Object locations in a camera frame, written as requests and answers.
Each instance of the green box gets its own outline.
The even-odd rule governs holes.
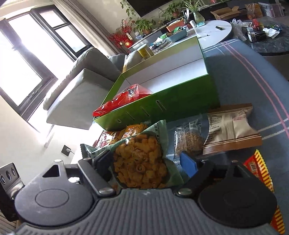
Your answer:
[[[94,118],[107,131],[150,120],[167,122],[220,106],[197,37],[174,45],[137,64],[117,79],[103,103],[133,84],[153,94]]]

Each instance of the blue basket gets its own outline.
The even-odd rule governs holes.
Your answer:
[[[181,40],[182,38],[186,37],[187,36],[187,31],[184,29],[170,37],[168,37],[168,40],[170,40],[171,42],[176,42],[178,40]]]

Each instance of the white round table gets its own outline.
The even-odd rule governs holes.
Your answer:
[[[227,21],[213,20],[213,21],[206,21],[205,23],[206,24],[201,27],[189,29],[188,35],[185,38],[175,42],[172,46],[177,45],[195,36],[202,37],[205,35],[209,35],[206,37],[199,38],[199,42],[202,49],[205,49],[207,47],[216,45],[217,43],[223,41],[232,31],[232,26]],[[223,28],[223,30],[216,29],[216,26]]]

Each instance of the television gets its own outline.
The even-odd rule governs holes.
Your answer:
[[[127,0],[135,11],[143,17],[145,14],[170,2],[171,0]]]

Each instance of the black marble table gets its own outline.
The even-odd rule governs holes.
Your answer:
[[[289,27],[274,20],[264,19],[263,17],[257,18],[257,20],[265,27],[272,24],[278,24],[282,27],[282,31],[275,38],[266,37],[266,39],[251,43],[248,39],[246,28],[242,27],[242,31],[247,38],[245,43],[262,56],[278,56],[289,54]]]

